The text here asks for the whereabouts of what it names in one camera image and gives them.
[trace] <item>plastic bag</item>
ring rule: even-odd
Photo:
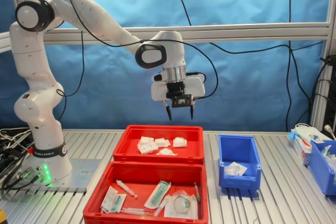
[[[172,183],[170,182],[167,183],[166,181],[161,180],[152,192],[151,196],[149,196],[144,206],[150,209],[157,208],[164,195],[168,192],[171,184]]]
[[[198,219],[198,206],[195,195],[189,196],[184,190],[175,192],[164,208],[164,217]]]

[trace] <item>red plastic bin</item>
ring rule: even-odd
[[[101,213],[100,205],[110,186],[118,190],[118,193],[126,194],[123,189],[117,186],[116,180],[121,180],[138,195],[137,199],[127,195],[122,207],[143,209],[145,209],[145,202],[160,180],[172,183],[166,195],[172,195],[176,190],[185,190],[189,195],[195,195],[194,182],[196,182],[201,196],[201,203],[198,203],[198,220],[163,217],[164,209],[157,217]],[[155,209],[147,210],[152,214],[155,212]],[[193,164],[111,162],[106,167],[86,204],[83,215],[85,224],[207,224],[208,205],[205,167]]]
[[[171,145],[167,148],[177,155],[156,155],[162,148],[151,154],[141,154],[137,144],[142,136],[168,139]],[[173,148],[176,137],[187,139],[187,147]],[[203,164],[203,129],[195,126],[129,125],[114,149],[113,159],[127,162]]]

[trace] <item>green led light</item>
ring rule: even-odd
[[[44,172],[47,176],[47,178],[43,182],[47,183],[47,182],[51,181],[51,176],[49,174],[50,172],[49,172],[48,166],[46,164],[43,164],[43,168],[44,168]]]

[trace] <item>syringe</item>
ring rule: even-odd
[[[116,180],[117,185],[120,186],[122,189],[124,189],[129,195],[134,196],[135,198],[137,198],[138,196],[127,186],[125,185],[123,182],[121,182],[120,180]]]

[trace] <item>medical supplies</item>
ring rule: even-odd
[[[126,194],[118,194],[115,198],[115,201],[113,203],[113,206],[111,208],[112,213],[118,213],[120,212],[120,209],[122,207],[122,204],[124,204],[124,201],[126,199]]]
[[[163,137],[162,138],[157,138],[155,139],[155,144],[157,145],[157,147],[168,147],[170,146],[170,142],[168,139],[164,139]]]
[[[173,147],[187,147],[187,139],[176,137],[173,141]]]
[[[169,197],[164,208],[164,217],[197,220],[197,208],[195,195],[189,196],[184,190],[180,190]]]
[[[196,192],[196,196],[197,196],[197,201],[198,201],[198,203],[201,203],[201,196],[200,196],[200,193],[198,192],[198,187],[197,187],[196,182],[194,183],[194,185],[195,185],[195,192]]]
[[[294,129],[300,137],[310,144],[310,141],[314,141],[317,144],[324,143],[323,140],[331,140],[329,137],[323,135],[315,127],[310,127],[307,124],[299,123],[295,125]]]
[[[224,175],[243,176],[247,167],[240,165],[236,162],[232,162],[230,165],[224,167]]]
[[[157,150],[157,145],[154,142],[138,145],[138,149],[141,154],[149,154],[154,150]]]
[[[152,192],[151,196],[145,203],[145,207],[150,209],[155,209],[160,205],[160,202],[164,195],[168,192],[171,183],[167,183],[166,181],[160,181],[154,191]]]
[[[120,180],[116,180],[115,182],[117,182],[117,185],[124,189],[129,195],[134,196],[135,198],[138,197],[127,185],[125,185]]]
[[[110,212],[113,206],[113,202],[116,198],[118,194],[118,191],[115,190],[112,186],[109,187],[104,200],[100,206],[100,208],[104,211],[104,212]]]
[[[173,153],[173,151],[171,149],[162,149],[160,150],[157,155],[170,155],[170,156],[176,156],[177,154]]]
[[[136,209],[136,208],[122,208],[120,212],[128,215],[142,215],[142,216],[153,216],[149,211],[145,211],[144,209]]]
[[[152,137],[142,136],[142,137],[140,138],[140,141],[139,141],[139,143],[138,143],[138,146],[139,146],[139,145],[143,145],[143,144],[148,144],[148,143],[151,143],[151,142],[153,142],[153,141],[154,141],[154,138],[152,138]]]
[[[158,208],[154,212],[154,216],[155,217],[158,216],[161,213],[162,209],[167,204],[168,200],[169,200],[169,195],[167,195],[166,197],[164,197],[163,201],[160,203],[160,205],[158,206]]]

